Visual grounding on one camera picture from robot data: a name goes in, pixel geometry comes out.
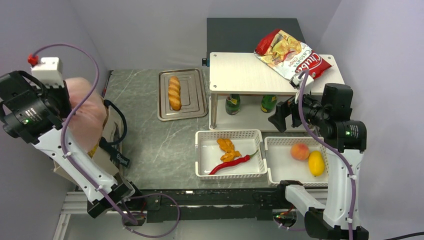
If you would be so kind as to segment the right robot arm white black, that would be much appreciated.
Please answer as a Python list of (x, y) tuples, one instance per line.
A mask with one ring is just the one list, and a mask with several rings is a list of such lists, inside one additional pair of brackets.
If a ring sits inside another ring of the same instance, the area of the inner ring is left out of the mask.
[(327, 200), (321, 204), (304, 184), (297, 180), (282, 180), (276, 187), (275, 200), (282, 207), (291, 204), (303, 215), (304, 226), (311, 238), (321, 240), (366, 240), (369, 232), (362, 227), (357, 207), (357, 186), (364, 152), (367, 148), (367, 128), (352, 120), (353, 90), (350, 86), (328, 83), (321, 100), (301, 92), (276, 105), (269, 121), (278, 131), (287, 128), (286, 117), (294, 126), (312, 125), (319, 135), (313, 139), (327, 154)]

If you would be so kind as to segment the pink plastic grocery bag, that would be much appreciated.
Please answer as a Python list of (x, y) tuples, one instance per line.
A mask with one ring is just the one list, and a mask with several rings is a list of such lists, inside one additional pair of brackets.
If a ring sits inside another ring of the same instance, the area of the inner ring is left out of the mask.
[[(92, 84), (82, 77), (68, 78), (65, 82), (74, 109), (90, 92)], [(91, 152), (100, 141), (107, 116), (103, 98), (93, 92), (71, 118), (68, 127), (86, 152)]]

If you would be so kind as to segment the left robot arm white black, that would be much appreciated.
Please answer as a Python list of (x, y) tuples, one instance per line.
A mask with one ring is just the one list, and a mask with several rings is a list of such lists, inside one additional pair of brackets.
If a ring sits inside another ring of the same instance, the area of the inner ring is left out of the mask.
[(0, 120), (3, 130), (46, 154), (85, 193), (87, 212), (98, 217), (121, 201), (139, 209), (144, 196), (119, 173), (99, 167), (64, 125), (71, 113), (66, 81), (55, 83), (16, 70), (0, 77)]

